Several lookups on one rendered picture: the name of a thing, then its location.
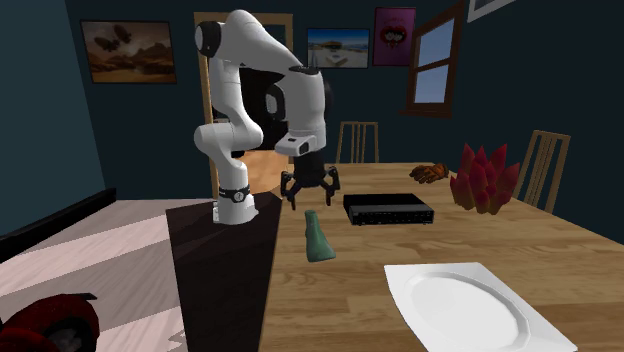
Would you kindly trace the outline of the green flask vase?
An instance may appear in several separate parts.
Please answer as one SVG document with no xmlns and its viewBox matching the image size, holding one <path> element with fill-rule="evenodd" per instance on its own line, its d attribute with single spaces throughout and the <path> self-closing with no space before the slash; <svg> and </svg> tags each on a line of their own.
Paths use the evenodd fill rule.
<svg viewBox="0 0 624 352">
<path fill-rule="evenodd" d="M 306 221 L 306 257 L 309 262 L 320 262 L 334 259 L 336 252 L 323 233 L 318 215 L 314 210 L 304 212 Z"/>
</svg>

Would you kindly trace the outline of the wooden slat-back chair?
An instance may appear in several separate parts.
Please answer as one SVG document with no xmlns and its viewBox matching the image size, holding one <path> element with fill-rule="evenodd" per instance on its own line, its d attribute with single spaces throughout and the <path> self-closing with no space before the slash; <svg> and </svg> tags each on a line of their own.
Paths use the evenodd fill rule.
<svg viewBox="0 0 624 352">
<path fill-rule="evenodd" d="M 528 186 L 524 193 L 523 202 L 538 207 L 540 197 L 543 193 L 546 177 L 553 161 L 555 148 L 560 143 L 558 157 L 551 177 L 551 184 L 548 188 L 548 195 L 544 206 L 544 211 L 552 214 L 558 190 L 563 175 L 565 161 L 569 149 L 571 137 L 569 135 L 534 130 L 528 144 L 524 161 L 520 168 L 518 183 L 514 189 L 513 196 L 520 196 L 527 172 L 531 171 Z"/>
<path fill-rule="evenodd" d="M 371 127 L 373 130 L 373 152 L 374 162 L 379 163 L 379 126 L 377 122 L 359 122 L 359 121 L 342 121 L 339 126 L 336 161 L 338 164 L 341 161 L 343 137 L 345 128 L 351 127 L 351 139 L 350 139 L 350 163 L 364 163 L 365 151 L 367 142 L 367 128 Z"/>
</svg>

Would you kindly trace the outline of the black flat electronic box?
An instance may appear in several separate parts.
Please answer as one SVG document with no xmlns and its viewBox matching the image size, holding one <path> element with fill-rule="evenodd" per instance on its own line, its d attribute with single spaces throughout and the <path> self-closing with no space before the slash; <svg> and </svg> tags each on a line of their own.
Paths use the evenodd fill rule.
<svg viewBox="0 0 624 352">
<path fill-rule="evenodd" d="M 432 224 L 434 210 L 412 193 L 345 194 L 353 225 Z"/>
</svg>

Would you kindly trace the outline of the brown leather glove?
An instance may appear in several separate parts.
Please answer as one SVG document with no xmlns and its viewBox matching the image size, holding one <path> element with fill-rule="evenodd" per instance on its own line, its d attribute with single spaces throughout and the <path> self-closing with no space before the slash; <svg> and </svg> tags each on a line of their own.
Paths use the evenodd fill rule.
<svg viewBox="0 0 624 352">
<path fill-rule="evenodd" d="M 411 178 L 420 184 L 430 184 L 437 180 L 447 178 L 449 175 L 449 169 L 444 163 L 437 163 L 435 165 L 418 165 L 409 174 Z"/>
</svg>

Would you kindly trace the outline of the dark robot stand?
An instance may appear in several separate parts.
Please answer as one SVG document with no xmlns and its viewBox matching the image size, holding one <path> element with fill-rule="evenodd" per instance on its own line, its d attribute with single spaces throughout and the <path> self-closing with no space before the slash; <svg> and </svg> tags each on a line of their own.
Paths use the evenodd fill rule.
<svg viewBox="0 0 624 352">
<path fill-rule="evenodd" d="M 259 214 L 213 222 L 211 202 L 166 211 L 189 352 L 258 352 L 282 200 L 254 196 Z"/>
</svg>

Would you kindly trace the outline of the pink poster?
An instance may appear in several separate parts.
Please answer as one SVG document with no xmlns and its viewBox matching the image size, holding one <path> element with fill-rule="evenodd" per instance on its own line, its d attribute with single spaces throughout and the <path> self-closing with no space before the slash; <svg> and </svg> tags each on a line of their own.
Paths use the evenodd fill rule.
<svg viewBox="0 0 624 352">
<path fill-rule="evenodd" d="M 374 66 L 408 66 L 416 9 L 377 7 L 373 34 Z"/>
</svg>

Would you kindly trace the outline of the brown framed window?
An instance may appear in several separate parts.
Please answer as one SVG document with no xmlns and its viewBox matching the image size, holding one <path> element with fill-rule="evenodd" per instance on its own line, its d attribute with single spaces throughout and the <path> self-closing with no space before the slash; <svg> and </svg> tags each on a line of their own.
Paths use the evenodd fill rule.
<svg viewBox="0 0 624 352">
<path fill-rule="evenodd" d="M 457 0 L 413 32 L 401 114 L 451 118 L 464 10 L 465 0 Z"/>
</svg>

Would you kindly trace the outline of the red crystal cluster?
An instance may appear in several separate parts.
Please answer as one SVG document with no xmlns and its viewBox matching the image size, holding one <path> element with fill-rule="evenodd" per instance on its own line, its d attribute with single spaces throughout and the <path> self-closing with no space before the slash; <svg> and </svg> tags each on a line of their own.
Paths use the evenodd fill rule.
<svg viewBox="0 0 624 352">
<path fill-rule="evenodd" d="M 469 211 L 497 215 L 512 198 L 518 180 L 520 164 L 506 165 L 507 145 L 492 152 L 489 158 L 483 147 L 477 153 L 465 144 L 460 168 L 450 177 L 454 202 Z"/>
</svg>

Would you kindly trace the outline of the white angular plate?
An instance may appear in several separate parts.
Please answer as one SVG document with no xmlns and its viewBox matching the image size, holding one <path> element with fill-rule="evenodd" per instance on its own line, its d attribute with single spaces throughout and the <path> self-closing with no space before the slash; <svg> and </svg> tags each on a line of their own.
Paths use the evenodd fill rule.
<svg viewBox="0 0 624 352">
<path fill-rule="evenodd" d="M 428 352 L 578 352 L 478 262 L 386 265 L 403 320 Z"/>
</svg>

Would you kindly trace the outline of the wooden table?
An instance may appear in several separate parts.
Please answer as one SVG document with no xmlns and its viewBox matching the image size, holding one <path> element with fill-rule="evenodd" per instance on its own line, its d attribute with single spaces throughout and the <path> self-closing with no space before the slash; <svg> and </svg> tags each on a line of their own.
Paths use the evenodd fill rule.
<svg viewBox="0 0 624 352">
<path fill-rule="evenodd" d="M 414 193 L 430 225 L 354 226 L 316 189 L 285 203 L 259 352 L 425 352 L 396 308 L 388 264 L 479 262 L 579 352 L 624 352 L 624 246 L 518 200 L 494 216 L 457 206 L 447 181 L 420 184 L 400 163 L 342 164 L 343 194 Z M 304 212 L 336 252 L 309 262 Z"/>
</svg>

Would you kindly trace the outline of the dark red round object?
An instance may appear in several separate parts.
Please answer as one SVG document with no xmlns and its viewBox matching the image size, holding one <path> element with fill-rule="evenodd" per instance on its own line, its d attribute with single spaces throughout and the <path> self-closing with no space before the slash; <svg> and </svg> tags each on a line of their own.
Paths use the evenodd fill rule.
<svg viewBox="0 0 624 352">
<path fill-rule="evenodd" d="M 0 352 L 96 352 L 96 299 L 92 293 L 57 294 L 0 319 Z"/>
</svg>

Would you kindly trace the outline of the blue beach wall picture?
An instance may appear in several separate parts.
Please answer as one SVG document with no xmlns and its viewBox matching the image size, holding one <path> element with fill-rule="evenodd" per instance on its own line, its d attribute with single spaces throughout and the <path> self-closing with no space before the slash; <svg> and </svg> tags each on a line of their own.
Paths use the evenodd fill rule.
<svg viewBox="0 0 624 352">
<path fill-rule="evenodd" d="M 357 28 L 308 28 L 307 64 L 319 69 L 367 69 L 370 31 Z"/>
</svg>

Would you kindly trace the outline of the brown landscape wall picture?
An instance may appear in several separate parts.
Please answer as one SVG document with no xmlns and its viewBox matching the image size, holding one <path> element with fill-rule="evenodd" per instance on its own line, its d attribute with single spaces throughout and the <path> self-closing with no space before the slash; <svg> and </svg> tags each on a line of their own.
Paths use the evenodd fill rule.
<svg viewBox="0 0 624 352">
<path fill-rule="evenodd" d="M 177 82 L 168 22 L 81 20 L 80 27 L 93 83 Z"/>
</svg>

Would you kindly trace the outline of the white framed wall picture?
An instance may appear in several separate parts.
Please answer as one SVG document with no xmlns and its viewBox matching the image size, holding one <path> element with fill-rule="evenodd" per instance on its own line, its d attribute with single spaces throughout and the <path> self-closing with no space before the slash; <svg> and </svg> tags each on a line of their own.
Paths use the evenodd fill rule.
<svg viewBox="0 0 624 352">
<path fill-rule="evenodd" d="M 469 0 L 467 22 L 471 23 L 514 1 L 515 0 Z"/>
</svg>

